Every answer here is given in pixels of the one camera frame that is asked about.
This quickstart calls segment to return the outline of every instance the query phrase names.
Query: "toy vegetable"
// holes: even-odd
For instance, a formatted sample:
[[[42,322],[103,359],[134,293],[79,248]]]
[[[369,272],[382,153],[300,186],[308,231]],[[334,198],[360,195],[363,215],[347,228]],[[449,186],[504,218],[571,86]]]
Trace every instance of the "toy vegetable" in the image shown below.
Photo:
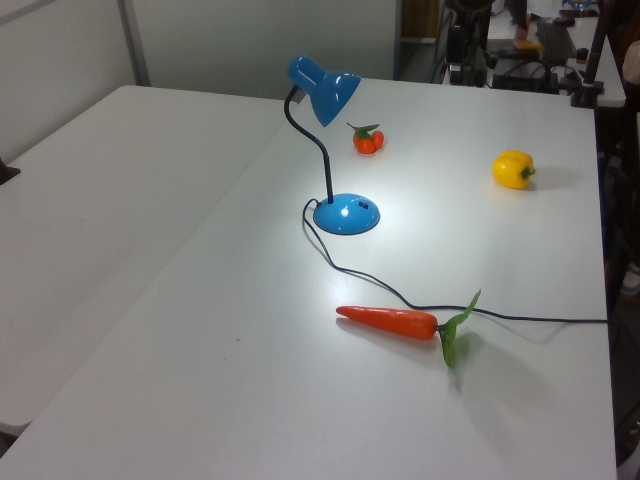
[[[376,130],[380,126],[379,124],[365,127],[354,127],[350,123],[347,123],[347,125],[353,128],[353,144],[356,146],[358,153],[371,154],[382,148],[384,135],[380,130]]]
[[[343,306],[338,307],[336,312],[355,322],[407,337],[426,340],[433,338],[437,331],[442,342],[444,361],[451,367],[455,361],[456,330],[475,308],[480,292],[481,290],[478,290],[462,313],[452,317],[444,325],[438,325],[438,320],[430,313],[417,310]]]
[[[534,173],[533,158],[520,150],[506,150],[493,162],[493,178],[505,187],[522,189]]]

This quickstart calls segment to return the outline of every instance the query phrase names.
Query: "power cord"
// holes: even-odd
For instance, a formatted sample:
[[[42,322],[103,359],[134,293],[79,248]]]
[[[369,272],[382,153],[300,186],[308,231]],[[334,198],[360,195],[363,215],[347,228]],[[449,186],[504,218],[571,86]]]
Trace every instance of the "power cord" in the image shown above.
[[[325,245],[325,243],[322,241],[322,238],[320,238],[320,235],[318,234],[318,232],[316,231],[314,226],[311,224],[311,222],[309,222],[309,220],[307,220],[307,215],[306,215],[307,209],[309,208],[309,205],[311,205],[312,203],[315,203],[316,206],[318,206],[320,204],[320,202],[315,198],[312,198],[311,200],[309,200],[305,204],[304,208],[302,209],[302,228],[304,230],[304,228],[307,227],[311,231],[313,236],[318,241],[318,243],[320,245],[320,248],[322,249],[322,252],[324,253],[325,260],[327,261],[327,263],[334,270],[337,270],[338,272],[341,272],[341,273],[346,273],[346,274],[349,274],[349,275],[353,275],[353,276],[355,276],[357,278],[360,278],[362,280],[367,280],[367,281],[373,283],[374,285],[377,285],[378,287],[384,288],[385,290],[391,292],[393,295],[398,297],[402,301],[402,303],[404,303],[407,307],[409,307],[412,310],[459,310],[459,311],[464,311],[467,308],[466,306],[460,306],[460,305],[415,305],[415,304],[409,302],[398,290],[393,288],[388,283],[383,282],[382,280],[380,280],[379,278],[375,277],[374,275],[371,275],[369,273],[362,272],[362,271],[359,271],[359,270],[353,270],[351,268],[345,268],[345,267],[341,267],[341,266],[337,265],[333,261],[333,259],[331,258],[331,255],[329,254],[329,250],[327,249],[327,246]],[[501,314],[501,313],[492,312],[491,310],[485,310],[485,309],[482,309],[482,308],[474,308],[473,311],[476,312],[476,313],[482,313],[482,314],[485,314],[485,315],[490,315],[492,317],[501,318],[503,320],[519,320],[519,321],[526,320],[526,321],[530,321],[530,322],[552,322],[552,323],[608,323],[607,320],[603,320],[603,319],[544,318],[544,317],[504,315],[504,314]]]

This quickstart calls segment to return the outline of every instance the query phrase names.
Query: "orange carrot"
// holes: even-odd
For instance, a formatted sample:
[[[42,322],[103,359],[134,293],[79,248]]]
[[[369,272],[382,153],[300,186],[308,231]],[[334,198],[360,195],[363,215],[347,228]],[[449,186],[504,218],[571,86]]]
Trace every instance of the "orange carrot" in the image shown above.
[[[356,322],[407,337],[433,338],[438,328],[436,317],[416,310],[343,306],[336,312]]]

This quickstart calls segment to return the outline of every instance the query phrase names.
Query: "white table surface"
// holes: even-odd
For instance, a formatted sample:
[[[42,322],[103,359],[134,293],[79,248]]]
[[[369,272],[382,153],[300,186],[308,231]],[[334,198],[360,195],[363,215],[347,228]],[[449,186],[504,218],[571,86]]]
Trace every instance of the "white table surface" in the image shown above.
[[[281,124],[275,100],[124,87],[12,163],[0,431],[35,418]]]
[[[561,8],[562,2],[559,0],[538,0],[537,2],[530,1],[529,3],[533,3],[534,13],[537,12],[544,14],[555,12],[553,13],[552,18],[560,16],[559,10]],[[596,31],[597,22],[597,17],[577,18],[575,26],[568,28],[569,34],[571,35],[571,39],[573,40],[576,49],[587,48],[588,50],[591,50],[591,44],[593,43],[593,36]],[[515,25],[511,24],[511,16],[505,9],[499,15],[491,17],[488,37],[492,39],[513,38],[515,29]],[[537,40],[538,37],[536,36],[536,32],[537,29],[535,22],[531,22],[528,37],[529,40]],[[570,60],[567,65],[582,70],[586,69],[585,65],[578,66],[575,63],[575,60]],[[562,67],[556,67],[554,71],[558,74],[558,77],[564,75],[564,69]],[[616,62],[613,57],[613,52],[611,51],[611,45],[609,44],[608,39],[604,42],[604,45],[602,47],[602,54],[600,56],[600,64],[596,73],[596,80],[604,82],[604,93],[598,96],[599,107],[624,107],[626,95],[624,93],[624,89],[622,88],[622,82],[620,81],[620,76],[618,75],[618,69],[616,67]]]
[[[325,141],[335,191],[381,210],[366,234],[323,235],[339,264],[416,303],[482,288],[478,306],[502,313],[605,318],[592,112],[364,80],[326,129],[306,99],[294,116]],[[380,122],[384,150],[358,155],[346,122]],[[531,189],[492,179],[508,148],[533,155]],[[474,314],[448,370],[438,340],[337,319],[339,305],[402,305],[309,244],[301,209],[323,192],[319,151],[283,125],[0,478],[615,478],[606,325]]]

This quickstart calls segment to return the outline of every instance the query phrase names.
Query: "white wall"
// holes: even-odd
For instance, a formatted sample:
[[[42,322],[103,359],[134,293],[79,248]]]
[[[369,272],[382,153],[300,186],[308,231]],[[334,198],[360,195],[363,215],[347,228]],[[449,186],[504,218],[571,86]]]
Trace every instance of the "white wall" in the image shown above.
[[[392,79],[400,0],[128,0],[154,87],[284,98],[306,54]]]
[[[116,0],[55,0],[0,25],[0,157],[134,83]]]

